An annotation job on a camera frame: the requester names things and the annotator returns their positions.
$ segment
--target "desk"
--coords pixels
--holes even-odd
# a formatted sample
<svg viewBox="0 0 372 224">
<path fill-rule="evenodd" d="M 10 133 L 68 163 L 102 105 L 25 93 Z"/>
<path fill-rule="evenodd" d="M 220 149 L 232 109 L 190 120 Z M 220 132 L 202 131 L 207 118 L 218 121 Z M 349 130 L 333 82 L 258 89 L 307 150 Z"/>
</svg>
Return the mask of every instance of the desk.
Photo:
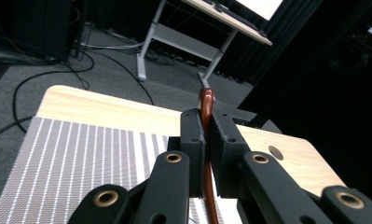
<svg viewBox="0 0 372 224">
<path fill-rule="evenodd" d="M 158 106 L 55 86 L 48 89 L 36 116 L 141 133 L 180 136 L 180 114 L 179 111 Z M 320 196 L 327 186 L 345 186 L 308 141 L 241 125 L 237 127 L 251 150 L 270 154 L 269 147 L 278 148 L 284 157 L 279 163 L 301 188 Z"/>
<path fill-rule="evenodd" d="M 81 123 L 83 125 L 84 124 L 97 125 L 107 128 L 122 129 L 141 133 L 156 133 L 167 136 L 179 136 L 180 114 L 181 112 L 178 111 L 173 111 L 170 109 L 165 109 L 152 105 L 144 105 L 90 91 L 82 91 L 79 89 L 65 86 L 54 86 L 47 90 L 44 99 L 36 114 L 36 118 L 64 120 Z M 77 127 L 78 131 L 80 132 L 80 125 L 74 125 L 73 127 L 74 133 L 77 132 Z M 334 173 L 334 171 L 329 167 L 329 165 L 324 161 L 324 159 L 319 155 L 319 153 L 313 148 L 313 146 L 308 141 L 287 135 L 265 132 L 262 130 L 247 128 L 243 126 L 238 126 L 238 128 L 252 150 L 264 151 L 269 153 L 269 147 L 278 148 L 284 156 L 284 160 L 280 161 L 280 164 L 303 189 L 306 189 L 311 193 L 320 196 L 322 189 L 326 186 L 330 185 L 344 186 L 343 182 L 339 179 L 339 177 Z M 67 129 L 68 128 L 65 129 L 63 127 L 62 135 L 64 139 L 66 138 L 66 136 L 67 138 L 69 138 L 69 135 L 65 134 L 65 130 Z M 96 140 L 97 135 L 92 134 L 95 131 L 92 129 L 90 131 L 91 131 L 90 135 L 95 136 Z M 42 132 L 45 132 L 49 136 L 51 130 L 49 128 L 43 130 Z M 28 134 L 33 135 L 34 130 L 28 130 Z M 41 143 L 24 142 L 23 146 L 28 144 L 29 145 L 40 144 L 41 147 L 43 146 L 46 147 L 55 145 L 55 143 L 58 145 L 58 142 L 56 141 L 57 140 L 55 139 L 49 139 L 47 141 L 43 140 Z M 23 186 L 20 187 L 20 184 L 17 181 L 15 181 L 13 182 L 15 184 L 12 184 L 12 186 L 9 187 L 7 182 L 4 193 L 2 194 L 2 197 L 0 199 L 0 216 L 4 216 L 4 220 L 6 220 L 8 216 L 7 214 L 8 210 L 11 211 L 14 210 L 12 216 L 19 214 L 21 216 L 20 219 L 22 219 L 22 216 L 24 216 L 25 217 L 24 221 L 26 220 L 26 222 L 36 222 L 37 220 L 42 220 L 44 218 L 47 218 L 48 220 L 51 220 L 51 222 L 55 223 L 65 222 L 67 220 L 66 218 L 71 215 L 70 211 L 71 206 L 69 206 L 69 203 L 71 202 L 69 201 L 70 198 L 76 197 L 76 200 L 81 200 L 83 198 L 83 193 L 87 193 L 89 191 L 88 188 L 90 187 L 90 184 L 88 186 L 87 183 L 84 184 L 83 192 L 81 192 L 82 190 L 81 191 L 76 190 L 77 194 L 74 195 L 69 191 L 68 193 L 63 195 L 62 199 L 58 199 L 58 190 L 55 189 L 55 186 L 57 185 L 59 186 L 60 183 L 57 183 L 52 180 L 51 182 L 49 182 L 50 176 L 51 178 L 55 175 L 60 176 L 61 179 L 64 179 L 63 180 L 64 182 L 66 181 L 67 183 L 70 182 L 71 184 L 69 187 L 68 185 L 65 185 L 66 189 L 68 188 L 71 189 L 72 186 L 73 189 L 77 188 L 76 184 L 78 182 L 82 183 L 83 179 L 90 181 L 90 179 L 92 178 L 93 182 L 94 177 L 93 174 L 95 174 L 95 185 L 98 186 L 101 185 L 102 182 L 100 177 L 98 177 L 98 173 L 103 170 L 102 166 L 97 165 L 96 166 L 97 171 L 95 173 L 92 173 L 92 175 L 86 174 L 85 178 L 84 175 L 80 176 L 80 174 L 76 173 L 77 170 L 83 168 L 84 165 L 89 166 L 88 164 L 84 164 L 85 160 L 84 163 L 83 160 L 76 161 L 76 153 L 78 153 L 78 155 L 80 155 L 81 158 L 82 157 L 85 158 L 86 157 L 85 152 L 83 152 L 82 150 L 79 150 L 78 152 L 72 151 L 71 156 L 69 156 L 69 158 L 68 157 L 65 158 L 65 156 L 63 156 L 65 154 L 62 153 L 63 150 L 58 152 L 56 150 L 42 152 L 42 155 L 37 157 L 38 160 L 32 158 L 33 155 L 30 155 L 33 154 L 33 151 L 32 153 L 29 152 L 23 153 L 23 156 L 19 155 L 14 166 L 15 168 L 11 172 L 10 178 L 12 179 L 17 178 L 20 181 L 23 181 Z M 105 155 L 106 158 L 109 158 L 110 156 L 109 153 Z M 96 160 L 98 159 L 105 161 L 104 156 L 103 159 L 100 156 L 97 156 Z M 69 162 L 69 165 L 68 166 L 64 165 L 64 161 Z M 48 175 L 48 177 L 45 178 L 44 180 L 42 179 L 42 181 L 39 181 L 40 177 L 37 177 L 37 175 L 36 177 L 29 180 L 27 180 L 28 177 L 25 177 L 25 180 L 23 180 L 25 172 L 22 170 L 17 170 L 17 167 L 20 167 L 17 166 L 19 163 L 28 163 L 29 167 L 34 167 L 37 172 L 40 172 L 41 170 L 41 173 L 43 173 L 44 170 L 46 170 L 47 172 L 47 170 L 49 169 L 49 172 L 47 172 L 47 174 L 50 175 Z M 105 181 L 110 181 L 110 176 L 106 177 Z M 26 185 L 30 184 L 31 182 L 34 182 L 33 187 L 31 188 L 32 190 L 30 189 L 27 191 L 20 190 L 20 188 L 26 188 L 27 187 Z M 37 198 L 35 198 L 35 200 L 38 201 L 38 205 L 34 204 L 34 200 L 32 200 L 34 198 L 33 193 L 30 193 L 30 191 L 38 192 L 39 190 L 41 191 L 40 195 L 47 194 L 51 197 L 52 201 L 55 201 L 53 212 L 51 208 L 51 206 L 53 205 L 50 203 L 51 202 L 50 200 L 46 200 L 44 198 L 37 200 Z M 25 210 L 25 212 L 23 212 L 23 210 L 20 212 L 17 211 L 17 206 L 13 202 L 13 199 L 8 199 L 7 202 L 2 201 L 2 199 L 6 196 L 7 193 L 16 195 L 16 198 L 18 198 L 17 204 L 20 204 L 19 206 L 21 206 L 22 208 L 27 207 L 28 209 Z M 228 203 L 227 205 L 234 206 L 234 203 Z M 58 213 L 60 207 L 66 207 L 69 209 L 66 210 L 68 211 L 66 216 L 65 215 L 62 216 L 64 218 L 57 220 L 54 218 L 54 216 L 51 216 L 51 213 L 54 213 L 55 211 L 57 211 Z"/>
<path fill-rule="evenodd" d="M 192 7 L 212 16 L 213 18 L 221 21 L 222 23 L 232 27 L 232 32 L 228 35 L 226 41 L 223 43 L 220 49 L 211 47 L 205 43 L 200 42 L 190 36 L 181 34 L 167 26 L 160 24 L 159 17 L 163 8 L 165 7 L 166 0 L 161 0 L 157 9 L 157 13 L 151 22 L 150 29 L 148 30 L 147 36 L 145 38 L 145 43 L 142 47 L 141 52 L 137 55 L 137 69 L 138 78 L 141 81 L 146 80 L 145 72 L 145 54 L 147 52 L 148 46 L 151 39 L 156 39 L 165 44 L 171 45 L 178 49 L 184 50 L 196 56 L 199 56 L 207 61 L 211 61 L 208 69 L 205 73 L 199 73 L 200 81 L 203 87 L 208 88 L 208 78 L 214 71 L 217 64 L 220 62 L 224 53 L 226 52 L 229 44 L 235 37 L 238 31 L 245 35 L 250 36 L 252 39 L 267 45 L 272 45 L 272 43 L 265 37 L 261 36 L 257 31 L 250 28 L 249 26 L 243 24 L 240 21 L 233 19 L 225 13 L 220 13 L 214 9 L 213 6 L 209 5 L 202 0 L 183 0 L 185 3 L 191 5 Z"/>
</svg>

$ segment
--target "black cable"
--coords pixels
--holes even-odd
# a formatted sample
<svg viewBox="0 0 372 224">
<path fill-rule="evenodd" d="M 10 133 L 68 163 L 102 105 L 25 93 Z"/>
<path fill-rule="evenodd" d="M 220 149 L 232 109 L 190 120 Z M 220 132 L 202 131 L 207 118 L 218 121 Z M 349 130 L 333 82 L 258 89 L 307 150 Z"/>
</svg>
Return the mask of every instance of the black cable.
<svg viewBox="0 0 372 224">
<path fill-rule="evenodd" d="M 140 81 L 133 75 L 133 73 L 127 68 L 125 67 L 122 63 L 120 63 L 119 61 L 117 61 L 116 59 L 110 57 L 110 56 L 107 56 L 105 54 L 101 54 L 101 53 L 98 53 L 98 52 L 94 52 L 94 51 L 90 51 L 89 52 L 91 53 L 95 53 L 95 54 L 98 54 L 98 55 L 101 55 L 113 62 L 115 62 L 116 64 L 118 64 L 119 66 L 121 66 L 123 69 L 125 69 L 125 71 L 128 72 L 128 74 L 137 82 L 137 84 L 139 84 L 140 87 L 142 87 L 142 89 L 145 91 L 145 94 L 147 94 L 148 98 L 150 99 L 150 102 L 151 102 L 151 105 L 154 105 L 154 101 L 153 101 L 153 98 L 151 98 L 151 95 L 150 93 L 148 93 L 148 90 L 145 89 L 145 87 L 142 85 L 142 83 L 140 83 Z"/>
<path fill-rule="evenodd" d="M 6 127 L 2 128 L 2 129 L 0 130 L 0 134 L 2 134 L 3 132 L 7 131 L 8 129 L 10 129 L 10 128 L 13 127 L 14 125 L 20 124 L 20 123 L 22 123 L 22 122 L 24 122 L 24 121 L 26 121 L 26 120 L 29 120 L 29 119 L 32 119 L 32 117 L 26 117 L 26 118 L 24 118 L 24 119 L 17 119 L 17 121 L 14 121 L 14 122 L 8 124 Z"/>
<path fill-rule="evenodd" d="M 88 31 L 88 34 L 87 34 L 87 45 L 88 45 L 88 43 L 90 42 L 90 33 L 91 33 L 90 30 L 91 30 L 91 28 L 89 28 L 89 31 Z M 81 61 L 84 60 L 84 55 L 86 55 L 86 51 L 87 51 L 87 46 L 81 46 L 81 43 L 82 43 L 82 42 L 83 42 L 83 41 L 81 40 L 81 42 L 77 43 L 78 46 L 73 46 L 74 49 L 79 50 L 79 52 L 82 53 L 81 59 L 80 59 L 80 60 L 76 59 L 76 60 L 78 60 L 79 62 L 81 62 Z"/>
<path fill-rule="evenodd" d="M 29 80 L 31 79 L 34 79 L 34 78 L 37 78 L 37 77 L 42 77 L 42 76 L 45 76 L 45 75 L 49 75 L 49 74 L 63 74 L 63 73 L 82 73 L 82 72 L 87 72 L 89 70 L 91 70 L 94 66 L 95 66 L 95 62 L 93 61 L 92 57 L 90 57 L 87 53 L 84 53 L 87 57 L 90 58 L 91 60 L 91 66 L 89 68 L 86 68 L 86 69 L 83 69 L 83 70 L 79 70 L 79 71 L 75 71 L 71 69 L 71 71 L 50 71 L 50 72 L 45 72 L 45 73 L 40 73 L 40 74 L 37 74 L 37 75 L 34 75 L 34 76 L 31 76 L 31 77 L 28 77 L 26 79 L 24 79 L 18 86 L 17 88 L 14 90 L 14 93 L 13 93 L 13 101 L 12 101 L 12 114 L 13 114 L 13 118 L 15 121 L 18 121 L 18 116 L 17 116 L 17 93 L 18 93 L 18 90 L 20 89 L 20 87 L 25 84 L 26 82 L 28 82 Z M 24 133 L 26 133 L 26 130 L 19 124 L 17 123 L 16 124 L 20 129 L 21 131 L 23 131 Z"/>
<path fill-rule="evenodd" d="M 99 46 L 99 45 L 89 45 L 89 40 L 87 40 L 87 43 L 80 43 L 80 45 L 84 46 L 85 49 L 137 49 L 143 45 L 143 43 L 137 43 L 135 40 L 128 39 L 126 37 L 120 37 L 118 35 L 115 35 L 114 33 L 111 33 L 109 31 L 105 31 L 104 29 L 96 28 L 93 25 L 89 25 L 89 30 L 91 30 L 91 27 L 95 28 L 96 30 L 105 33 L 106 35 L 109 35 L 116 40 L 119 40 L 120 42 L 133 42 L 131 46 Z"/>
<path fill-rule="evenodd" d="M 117 39 L 117 40 L 119 40 L 119 41 L 122 41 L 122 42 L 129 42 L 129 43 L 131 43 L 131 42 L 133 42 L 133 43 L 137 43 L 137 41 L 136 40 L 133 40 L 133 39 L 130 39 L 130 38 L 127 38 L 127 37 L 125 37 L 125 36 L 121 36 L 120 34 L 118 34 L 118 33 L 116 33 L 116 32 L 111 32 L 111 31 L 109 31 L 109 30 L 105 30 L 105 29 L 103 29 L 103 28 L 98 28 L 98 27 L 96 27 L 94 24 L 85 24 L 86 26 L 89 26 L 89 27 L 92 27 L 92 28 L 94 28 L 95 30 L 98 30 L 98 31 L 100 31 L 100 32 L 102 32 L 102 33 L 105 33 L 105 34 L 107 34 L 107 35 L 110 35 L 110 36 L 112 36 L 112 37 L 114 37 L 115 39 Z"/>
<path fill-rule="evenodd" d="M 145 55 L 145 58 L 151 62 L 151 63 L 154 63 L 156 65 L 160 65 L 160 66 L 168 66 L 168 65 L 175 65 L 176 62 L 173 58 L 169 58 L 171 59 L 172 61 L 170 62 L 162 53 L 156 53 L 154 52 L 154 50 L 150 49 L 147 51 L 147 54 Z"/>
<path fill-rule="evenodd" d="M 81 85 L 83 86 L 84 90 L 88 90 L 90 88 L 90 84 L 88 83 L 88 81 L 84 78 L 82 78 L 78 73 L 78 71 L 76 71 L 70 64 L 69 62 L 65 62 L 64 65 L 66 67 L 68 67 L 74 74 L 75 76 L 78 78 L 78 81 L 81 83 Z"/>
<path fill-rule="evenodd" d="M 104 32 L 105 34 L 110 35 L 110 36 L 112 36 L 112 37 L 114 37 L 115 39 L 118 39 L 118 40 L 120 40 L 120 41 L 127 40 L 127 41 L 135 42 L 134 40 L 129 40 L 129 39 L 126 39 L 126 38 L 122 38 L 122 37 L 119 37 L 119 36 L 113 35 L 113 34 L 111 34 L 110 32 L 105 31 L 104 29 L 99 29 L 99 28 L 95 27 L 95 26 L 92 25 L 92 24 L 86 24 L 86 26 L 89 27 L 89 33 L 88 33 L 88 37 L 87 37 L 86 44 L 82 46 L 84 52 L 86 52 L 87 49 L 103 50 L 103 48 L 94 48 L 94 47 L 89 46 L 89 42 L 90 42 L 90 34 L 91 34 L 91 30 L 92 30 L 92 28 L 95 28 L 95 29 L 97 29 L 97 30 L 100 31 L 100 32 Z M 128 49 L 109 49 L 109 50 L 118 51 L 118 52 L 125 53 L 125 54 L 136 54 L 136 53 L 139 53 L 139 52 L 140 52 L 140 49 L 138 49 L 138 48 L 128 48 Z"/>
</svg>

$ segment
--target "wooden table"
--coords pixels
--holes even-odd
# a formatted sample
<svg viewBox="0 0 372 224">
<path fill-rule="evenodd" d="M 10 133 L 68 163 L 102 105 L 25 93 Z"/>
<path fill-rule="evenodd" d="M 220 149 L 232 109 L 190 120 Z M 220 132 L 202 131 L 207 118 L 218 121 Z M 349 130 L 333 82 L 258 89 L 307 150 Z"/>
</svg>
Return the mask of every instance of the wooden table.
<svg viewBox="0 0 372 224">
<path fill-rule="evenodd" d="M 36 116 L 167 136 L 180 135 L 179 111 L 145 105 L 108 95 L 65 86 L 47 90 Z M 279 163 L 298 185 L 321 195 L 323 188 L 345 184 L 311 143 L 292 136 L 238 125 L 254 151 L 270 154 L 277 148 L 283 154 Z"/>
<path fill-rule="evenodd" d="M 191 5 L 194 8 L 197 8 L 200 11 L 210 15 L 211 17 L 221 21 L 222 23 L 240 31 L 244 35 L 249 36 L 253 40 L 260 42 L 261 44 L 266 44 L 271 46 L 272 42 L 268 40 L 266 37 L 260 35 L 256 30 L 250 28 L 246 24 L 241 21 L 238 21 L 226 13 L 218 12 L 214 9 L 214 7 L 202 0 L 184 0 L 187 4 Z"/>
</svg>

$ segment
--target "black curtain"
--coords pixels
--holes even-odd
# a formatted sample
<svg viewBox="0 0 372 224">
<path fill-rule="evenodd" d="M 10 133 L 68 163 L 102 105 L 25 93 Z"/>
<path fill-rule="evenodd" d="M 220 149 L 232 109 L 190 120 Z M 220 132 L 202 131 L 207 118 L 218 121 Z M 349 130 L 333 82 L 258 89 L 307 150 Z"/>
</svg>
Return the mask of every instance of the black curtain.
<svg viewBox="0 0 372 224">
<path fill-rule="evenodd" d="M 262 45 L 238 33 L 216 67 L 226 77 L 256 84 L 270 69 L 288 43 L 297 34 L 322 0 L 283 0 L 270 21 L 266 21 L 234 0 L 221 0 L 223 5 L 256 27 L 264 30 L 273 46 Z M 156 13 L 159 0 L 92 0 L 90 20 L 102 28 L 114 28 L 122 34 L 144 41 Z M 219 48 L 231 28 L 186 3 L 170 0 L 159 20 L 179 32 Z M 151 48 L 163 49 L 186 60 L 208 65 L 209 62 L 179 49 L 154 42 Z"/>
<path fill-rule="evenodd" d="M 372 0 L 324 1 L 239 109 L 310 141 L 372 199 Z"/>
</svg>

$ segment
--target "copper pipe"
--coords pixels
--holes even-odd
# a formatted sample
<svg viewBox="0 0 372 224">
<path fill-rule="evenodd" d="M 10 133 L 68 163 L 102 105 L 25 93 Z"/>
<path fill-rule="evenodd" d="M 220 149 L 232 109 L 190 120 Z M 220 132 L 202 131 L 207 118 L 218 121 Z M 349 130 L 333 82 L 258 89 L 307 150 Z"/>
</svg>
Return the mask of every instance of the copper pipe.
<svg viewBox="0 0 372 224">
<path fill-rule="evenodd" d="M 213 101 L 214 93 L 211 88 L 204 88 L 200 90 L 200 121 L 206 141 L 208 139 L 209 124 L 212 117 Z M 214 202 L 210 153 L 211 152 L 209 151 L 209 143 L 207 142 L 204 162 L 203 194 L 209 223 L 218 224 L 218 216 Z"/>
</svg>

